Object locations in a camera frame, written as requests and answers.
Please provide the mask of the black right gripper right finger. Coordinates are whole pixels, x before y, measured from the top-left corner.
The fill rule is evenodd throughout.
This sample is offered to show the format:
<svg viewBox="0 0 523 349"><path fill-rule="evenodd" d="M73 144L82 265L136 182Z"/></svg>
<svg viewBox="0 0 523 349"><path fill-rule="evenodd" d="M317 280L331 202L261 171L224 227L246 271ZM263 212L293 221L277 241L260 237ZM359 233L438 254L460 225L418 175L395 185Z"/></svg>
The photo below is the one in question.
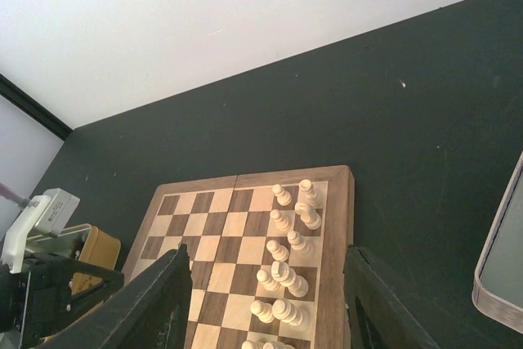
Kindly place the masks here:
<svg viewBox="0 0 523 349"><path fill-rule="evenodd" d="M348 246L344 295L353 348L438 348L362 248Z"/></svg>

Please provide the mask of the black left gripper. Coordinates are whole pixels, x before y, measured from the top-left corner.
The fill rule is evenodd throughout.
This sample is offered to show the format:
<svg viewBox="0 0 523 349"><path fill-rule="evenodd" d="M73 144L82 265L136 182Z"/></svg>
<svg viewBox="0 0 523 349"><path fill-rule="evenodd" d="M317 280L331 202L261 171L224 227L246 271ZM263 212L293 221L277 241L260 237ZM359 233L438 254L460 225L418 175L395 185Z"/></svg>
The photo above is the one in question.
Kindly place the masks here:
<svg viewBox="0 0 523 349"><path fill-rule="evenodd" d="M74 275L100 278L101 282L73 294ZM1 265L1 333L14 348L32 348L108 300L123 287L119 271L95 266L55 253L24 257L20 273Z"/></svg>

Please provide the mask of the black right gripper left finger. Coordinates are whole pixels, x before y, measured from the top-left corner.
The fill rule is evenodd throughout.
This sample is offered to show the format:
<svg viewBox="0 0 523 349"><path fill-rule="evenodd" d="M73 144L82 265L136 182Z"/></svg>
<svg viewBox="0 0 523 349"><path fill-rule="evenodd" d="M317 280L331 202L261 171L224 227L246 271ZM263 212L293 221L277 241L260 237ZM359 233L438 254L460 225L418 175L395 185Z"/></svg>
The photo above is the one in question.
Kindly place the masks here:
<svg viewBox="0 0 523 349"><path fill-rule="evenodd" d="M42 348L183 348L192 279L187 245L167 251Z"/></svg>

